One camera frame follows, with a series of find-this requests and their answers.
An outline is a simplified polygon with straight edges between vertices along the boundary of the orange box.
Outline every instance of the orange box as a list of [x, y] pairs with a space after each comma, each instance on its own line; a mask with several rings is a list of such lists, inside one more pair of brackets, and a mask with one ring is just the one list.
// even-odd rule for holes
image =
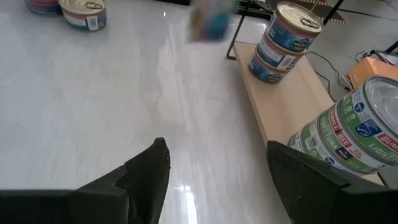
[[369, 77], [375, 75], [398, 80], [398, 67], [371, 57], [365, 57], [348, 74], [354, 88], [361, 86]]

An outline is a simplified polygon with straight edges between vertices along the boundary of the wooden board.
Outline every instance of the wooden board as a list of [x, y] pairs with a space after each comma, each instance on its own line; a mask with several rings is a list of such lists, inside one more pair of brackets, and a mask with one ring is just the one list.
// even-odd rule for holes
[[[255, 44], [235, 42], [236, 60], [264, 142], [275, 140], [287, 144], [291, 135], [332, 106], [333, 100], [305, 56], [279, 84], [260, 82], [248, 67], [255, 47]], [[383, 185], [377, 174], [363, 177]]]

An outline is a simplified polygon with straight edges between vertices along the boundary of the stacked cans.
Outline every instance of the stacked cans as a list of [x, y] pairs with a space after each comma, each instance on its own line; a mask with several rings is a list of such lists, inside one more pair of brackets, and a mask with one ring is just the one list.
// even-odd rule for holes
[[59, 16], [62, 15], [58, 0], [24, 0], [27, 8], [41, 16]]
[[308, 9], [279, 3], [249, 61], [252, 74], [263, 82], [279, 83], [322, 30], [321, 20]]
[[372, 77], [327, 109], [288, 145], [356, 175], [398, 166], [398, 82]]
[[106, 25], [103, 0], [58, 0], [65, 19], [72, 27], [83, 31], [100, 30]]

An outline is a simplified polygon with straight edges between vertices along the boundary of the can lid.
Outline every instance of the can lid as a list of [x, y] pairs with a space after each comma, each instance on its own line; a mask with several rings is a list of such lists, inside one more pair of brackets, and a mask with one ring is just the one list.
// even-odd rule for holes
[[389, 78], [370, 78], [365, 84], [369, 104], [396, 134], [398, 133], [398, 82]]
[[103, 0], [58, 0], [65, 10], [75, 14], [92, 15], [104, 10]]
[[320, 33], [323, 24], [318, 17], [308, 9], [290, 2], [278, 4], [280, 14], [294, 26], [307, 32]]

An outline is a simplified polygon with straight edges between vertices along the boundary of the glossy white surface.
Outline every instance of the glossy white surface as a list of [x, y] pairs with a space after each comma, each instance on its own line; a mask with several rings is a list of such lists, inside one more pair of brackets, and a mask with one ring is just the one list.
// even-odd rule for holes
[[107, 3], [108, 26], [84, 33], [0, 2], [0, 188], [74, 189], [163, 136], [161, 223], [290, 223], [229, 42], [188, 43], [184, 6]]

